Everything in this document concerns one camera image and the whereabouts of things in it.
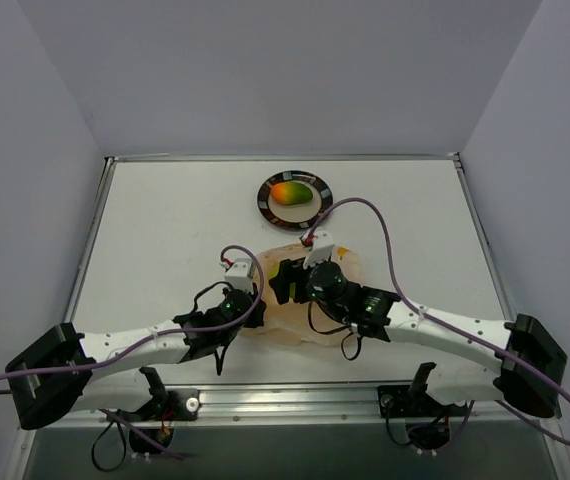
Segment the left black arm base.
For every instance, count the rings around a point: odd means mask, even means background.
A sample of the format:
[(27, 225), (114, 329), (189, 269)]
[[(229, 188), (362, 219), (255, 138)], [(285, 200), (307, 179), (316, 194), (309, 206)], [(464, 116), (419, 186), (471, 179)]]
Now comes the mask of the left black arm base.
[(128, 430), (128, 444), (134, 454), (141, 456), (170, 455), (187, 457), (187, 454), (171, 453), (176, 422), (195, 421), (200, 409), (200, 392), (193, 388), (168, 389), (153, 367), (141, 367), (134, 371), (134, 380), (141, 390), (132, 406), (110, 409), (111, 415), (120, 419), (118, 428)]

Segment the orange green fake mango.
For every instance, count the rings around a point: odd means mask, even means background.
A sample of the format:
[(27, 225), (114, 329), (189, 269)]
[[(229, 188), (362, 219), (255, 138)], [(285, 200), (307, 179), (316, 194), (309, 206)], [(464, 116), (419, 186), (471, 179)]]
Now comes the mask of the orange green fake mango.
[(271, 198), (282, 206), (298, 206), (310, 203), (314, 194), (305, 184), (297, 181), (277, 183), (271, 187)]

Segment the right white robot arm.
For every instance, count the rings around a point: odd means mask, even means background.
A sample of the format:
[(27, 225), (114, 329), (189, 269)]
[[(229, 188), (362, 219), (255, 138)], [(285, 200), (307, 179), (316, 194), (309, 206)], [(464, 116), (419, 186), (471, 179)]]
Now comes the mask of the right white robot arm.
[(567, 355), (536, 318), (482, 320), (415, 305), (401, 295), (348, 280), (333, 261), (308, 266), (284, 260), (269, 275), (278, 304), (318, 306), (339, 331), (358, 340), (408, 343), (472, 362), (438, 374), (435, 361), (419, 367), (409, 400), (420, 412), (458, 402), (504, 401), (519, 413), (551, 418)]

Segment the green fake pear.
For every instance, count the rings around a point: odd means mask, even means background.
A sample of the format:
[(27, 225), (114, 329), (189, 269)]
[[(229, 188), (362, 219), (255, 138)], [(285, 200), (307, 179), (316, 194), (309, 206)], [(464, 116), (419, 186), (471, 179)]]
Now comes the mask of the green fake pear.
[(284, 305), (296, 298), (296, 286), (301, 278), (301, 266), (298, 261), (283, 260), (270, 274), (271, 287), (278, 305)]

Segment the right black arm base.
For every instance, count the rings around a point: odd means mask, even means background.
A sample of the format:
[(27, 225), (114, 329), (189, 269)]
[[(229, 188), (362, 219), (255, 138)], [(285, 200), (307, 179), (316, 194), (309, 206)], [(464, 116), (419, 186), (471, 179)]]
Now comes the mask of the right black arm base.
[[(413, 447), (418, 456), (436, 457), (462, 433), (471, 417), (474, 402), (462, 406), (441, 404), (427, 394), (434, 362), (422, 363), (410, 383), (377, 388), (380, 416), (390, 441), (400, 448)], [(404, 419), (405, 439), (394, 436), (391, 421)]]

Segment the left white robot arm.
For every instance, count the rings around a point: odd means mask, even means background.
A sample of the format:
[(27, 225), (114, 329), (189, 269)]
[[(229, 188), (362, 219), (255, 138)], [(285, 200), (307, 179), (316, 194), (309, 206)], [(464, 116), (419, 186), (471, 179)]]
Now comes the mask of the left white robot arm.
[(257, 290), (226, 285), (219, 305), (148, 328), (96, 334), (56, 325), (5, 368), (20, 426), (36, 430), (98, 409), (155, 419), (167, 405), (156, 366), (221, 358), (242, 328), (262, 324), (265, 310)]

